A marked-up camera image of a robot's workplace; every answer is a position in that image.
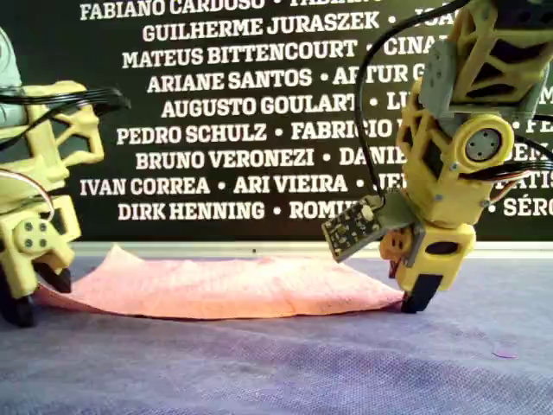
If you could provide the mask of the right gripper fixed finger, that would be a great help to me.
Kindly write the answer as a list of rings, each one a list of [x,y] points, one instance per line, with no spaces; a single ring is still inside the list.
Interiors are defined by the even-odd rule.
[[[403,313],[424,311],[437,293],[443,275],[419,273],[412,268],[400,265],[397,271],[397,284],[404,292],[401,303]]]

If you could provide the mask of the yellow left gripper body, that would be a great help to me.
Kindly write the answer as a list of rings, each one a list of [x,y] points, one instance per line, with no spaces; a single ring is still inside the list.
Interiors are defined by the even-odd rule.
[[[32,202],[1,216],[2,258],[7,258],[10,254],[15,259],[27,259],[17,251],[13,231],[19,222],[29,217],[41,217],[50,221],[71,247],[71,243],[81,235],[73,202],[67,195],[55,196],[53,202],[54,211],[49,210],[46,202]]]

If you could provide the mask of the left gripper moving finger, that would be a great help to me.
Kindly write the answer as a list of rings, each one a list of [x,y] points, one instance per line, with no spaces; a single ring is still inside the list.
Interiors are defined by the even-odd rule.
[[[16,249],[30,259],[35,272],[58,292],[72,290],[71,272],[73,250],[55,229],[41,217],[29,217],[13,231]]]

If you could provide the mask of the yellow right gripper body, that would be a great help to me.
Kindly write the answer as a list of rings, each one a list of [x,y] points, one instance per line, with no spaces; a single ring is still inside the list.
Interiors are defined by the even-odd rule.
[[[414,288],[420,276],[434,275],[442,277],[438,288],[448,289],[475,241],[472,225],[443,228],[424,224],[422,235],[416,237],[410,254],[410,288]]]

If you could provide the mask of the right gripper moving finger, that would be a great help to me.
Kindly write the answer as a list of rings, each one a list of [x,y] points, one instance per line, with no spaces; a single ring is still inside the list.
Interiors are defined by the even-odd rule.
[[[388,232],[380,241],[380,258],[389,262],[390,277],[395,277],[397,268],[410,252],[413,241],[409,228],[401,228]]]

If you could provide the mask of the left gripper fixed finger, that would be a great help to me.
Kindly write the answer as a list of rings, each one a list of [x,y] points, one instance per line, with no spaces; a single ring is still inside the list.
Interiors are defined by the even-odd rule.
[[[30,265],[18,271],[10,259],[1,260],[1,316],[17,327],[33,327],[35,315],[31,297],[35,277]]]

